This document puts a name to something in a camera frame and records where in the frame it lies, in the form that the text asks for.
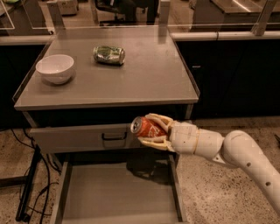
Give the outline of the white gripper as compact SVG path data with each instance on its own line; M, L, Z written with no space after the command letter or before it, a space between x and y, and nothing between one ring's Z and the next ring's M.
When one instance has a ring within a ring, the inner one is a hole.
M171 151L171 148L179 154L193 154L196 150L200 129L189 122L175 122L165 115L149 113L147 119L159 125L165 132L171 127L169 142L167 136L139 137L141 144L160 151Z

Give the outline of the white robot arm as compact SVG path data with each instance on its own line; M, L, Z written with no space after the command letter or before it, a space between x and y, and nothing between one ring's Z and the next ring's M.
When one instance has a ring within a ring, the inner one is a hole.
M157 114L138 117L131 124L130 131L148 147L195 155L242 169L280 214L280 173L246 132L234 130L222 136L189 122L178 122Z

